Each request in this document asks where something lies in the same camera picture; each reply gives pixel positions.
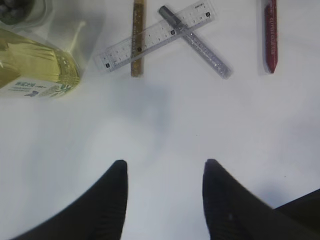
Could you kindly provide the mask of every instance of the red marker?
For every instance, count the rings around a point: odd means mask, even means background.
[[[278,63],[277,0],[267,0],[264,8],[265,60],[270,73]]]

